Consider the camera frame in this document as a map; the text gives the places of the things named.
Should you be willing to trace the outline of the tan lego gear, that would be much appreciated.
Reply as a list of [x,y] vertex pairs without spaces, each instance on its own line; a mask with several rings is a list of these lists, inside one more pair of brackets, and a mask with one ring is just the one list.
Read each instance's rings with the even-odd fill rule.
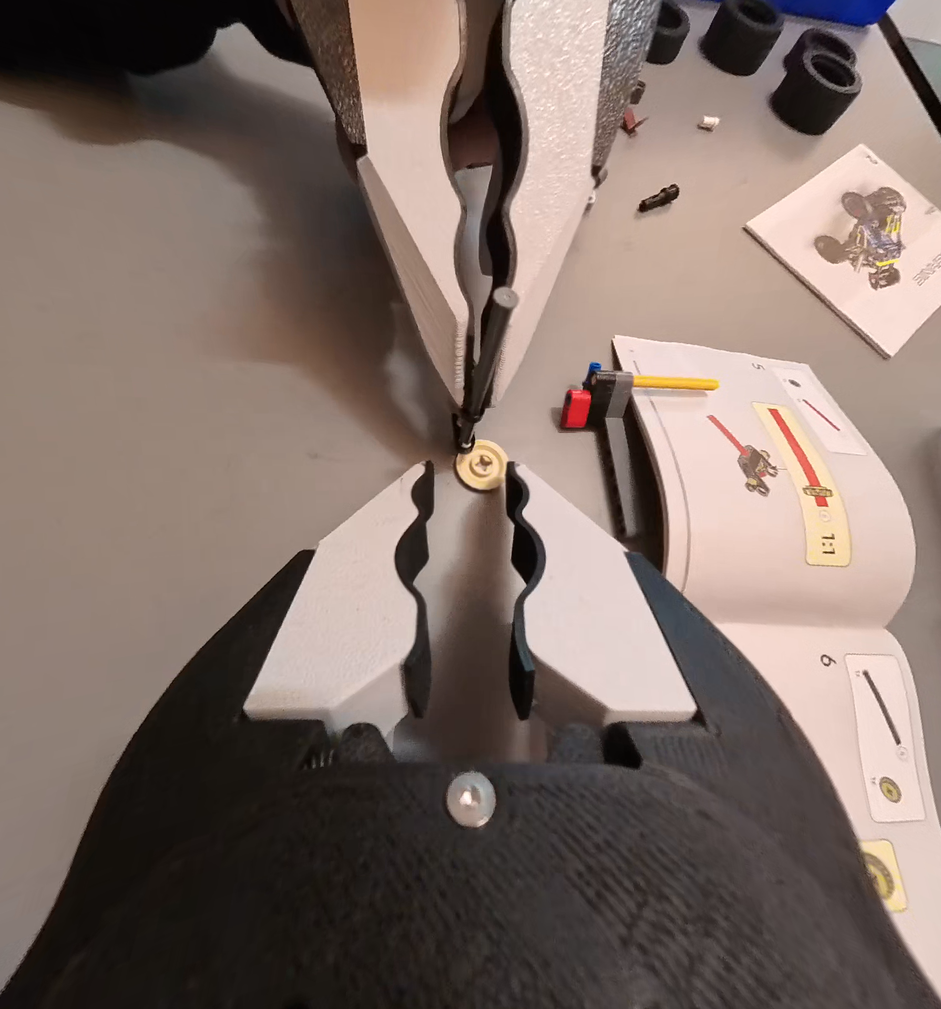
[[477,439],[472,448],[460,451],[453,461],[455,475],[466,488],[490,492],[503,486],[509,457],[497,443]]

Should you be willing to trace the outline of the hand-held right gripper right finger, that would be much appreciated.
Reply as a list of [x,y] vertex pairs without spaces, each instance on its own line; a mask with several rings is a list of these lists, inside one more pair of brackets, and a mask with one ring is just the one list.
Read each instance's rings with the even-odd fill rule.
[[533,750],[618,726],[697,731],[695,701],[623,545],[522,463],[506,472],[513,603],[509,689]]

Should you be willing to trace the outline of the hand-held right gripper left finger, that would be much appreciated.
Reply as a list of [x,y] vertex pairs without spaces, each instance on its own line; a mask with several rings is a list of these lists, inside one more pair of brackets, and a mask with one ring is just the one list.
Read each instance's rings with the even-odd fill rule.
[[429,557],[435,468],[411,466],[325,536],[244,701],[252,720],[315,720],[386,738],[427,713],[431,649],[416,579]]

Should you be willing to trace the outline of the blue plastic bin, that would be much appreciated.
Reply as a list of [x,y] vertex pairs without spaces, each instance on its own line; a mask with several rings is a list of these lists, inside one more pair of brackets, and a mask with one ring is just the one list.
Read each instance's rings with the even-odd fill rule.
[[785,14],[867,27],[881,20],[894,1],[770,1]]

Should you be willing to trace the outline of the grey lego beam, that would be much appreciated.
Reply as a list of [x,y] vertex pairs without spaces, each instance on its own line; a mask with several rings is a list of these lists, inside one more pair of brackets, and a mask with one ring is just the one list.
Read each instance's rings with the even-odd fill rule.
[[616,536],[622,541],[635,541],[642,532],[641,506],[624,418],[608,417],[601,435],[604,472]]

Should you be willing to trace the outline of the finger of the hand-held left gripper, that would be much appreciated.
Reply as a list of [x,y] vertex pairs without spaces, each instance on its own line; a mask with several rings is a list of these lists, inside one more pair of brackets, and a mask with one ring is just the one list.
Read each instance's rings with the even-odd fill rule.
[[607,1],[505,2],[486,101],[499,138],[484,240],[494,286],[517,305],[487,405],[512,383],[592,190]]
[[459,406],[469,300],[456,266],[465,209],[447,131],[464,69],[465,5],[353,1],[350,18],[363,112],[361,188],[427,355]]

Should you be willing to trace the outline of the open instruction booklet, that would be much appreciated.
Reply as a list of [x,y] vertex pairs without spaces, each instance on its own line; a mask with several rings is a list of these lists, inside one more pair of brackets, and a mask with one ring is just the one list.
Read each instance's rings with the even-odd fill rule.
[[914,675],[888,630],[911,589],[901,491],[805,363],[627,336],[641,376],[714,393],[634,393],[661,493],[666,577],[767,679],[822,761],[860,840],[894,852],[893,920],[941,952],[941,831]]

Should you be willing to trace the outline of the black lego tire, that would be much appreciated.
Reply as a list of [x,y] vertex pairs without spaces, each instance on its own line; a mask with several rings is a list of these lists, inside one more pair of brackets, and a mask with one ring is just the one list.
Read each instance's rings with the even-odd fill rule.
[[721,1],[699,49],[713,67],[750,77],[764,63],[784,28],[784,14],[767,1]]
[[783,69],[790,71],[793,66],[797,66],[803,61],[806,53],[811,52],[822,52],[840,59],[852,68],[856,66],[855,50],[839,35],[821,28],[808,28],[801,33],[792,48],[783,57]]
[[859,71],[828,50],[807,48],[795,60],[769,97],[774,115],[807,136],[826,133],[862,91]]
[[691,21],[679,2],[660,1],[654,31],[646,53],[646,64],[666,66],[679,57],[689,36]]

